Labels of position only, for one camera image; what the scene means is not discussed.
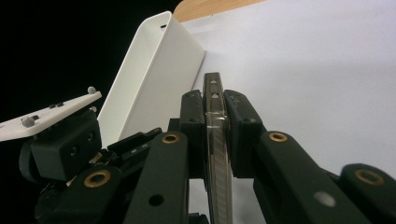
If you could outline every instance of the wooden edge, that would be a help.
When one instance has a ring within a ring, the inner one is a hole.
[[[180,22],[191,21],[262,1],[264,0],[183,0],[173,14]]]

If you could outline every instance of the screw hole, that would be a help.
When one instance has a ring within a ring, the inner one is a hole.
[[[159,206],[161,204],[163,204],[163,196],[161,194],[155,194],[153,196],[151,196],[148,200],[149,204],[151,206]]]
[[[85,178],[84,185],[91,189],[100,187],[110,180],[110,176],[111,174],[108,170],[96,171]]]
[[[359,169],[355,171],[355,176],[366,184],[381,186],[385,184],[384,178],[371,170]]]
[[[70,150],[70,156],[71,157],[76,157],[79,153],[79,149],[77,146],[72,147],[72,149]]]
[[[94,139],[95,139],[95,133],[94,132],[88,133],[88,141],[92,142]]]
[[[167,134],[163,137],[163,142],[166,144],[171,144],[177,142],[178,139],[178,136],[175,134]]]
[[[288,137],[283,133],[270,133],[270,139],[279,143],[288,141]]]

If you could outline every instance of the white bracket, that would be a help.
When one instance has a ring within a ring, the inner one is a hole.
[[[204,59],[203,47],[166,11],[137,29],[98,120],[103,147],[178,118]]]
[[[4,121],[0,123],[0,142],[41,133],[101,97],[101,92],[89,88],[86,95]]]

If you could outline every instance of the metal screw head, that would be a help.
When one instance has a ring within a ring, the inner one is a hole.
[[[24,117],[21,121],[22,121],[22,125],[26,128],[35,126],[35,119],[31,117]]]
[[[96,93],[96,88],[95,87],[89,87],[88,88],[88,94],[94,94]]]

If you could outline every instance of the white surface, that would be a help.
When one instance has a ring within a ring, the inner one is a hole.
[[[49,126],[61,121],[67,116],[79,111],[82,107],[89,105],[93,101],[102,97],[101,92],[97,91],[93,94],[82,95],[78,98],[64,102],[63,106],[55,106],[52,109],[46,107],[44,109],[19,116],[0,123],[0,142],[29,137],[40,133]],[[37,115],[39,119],[35,121],[35,125],[26,128],[22,125],[21,120],[26,117]]]
[[[266,0],[182,23],[204,73],[244,93],[266,128],[335,174],[366,163],[396,177],[396,1]],[[190,211],[208,215],[201,180]],[[234,223],[264,223],[252,181],[233,179]]]
[[[204,55],[171,12],[145,19],[98,116],[103,147],[158,127],[166,132],[169,119],[179,117],[181,95],[191,89]]]

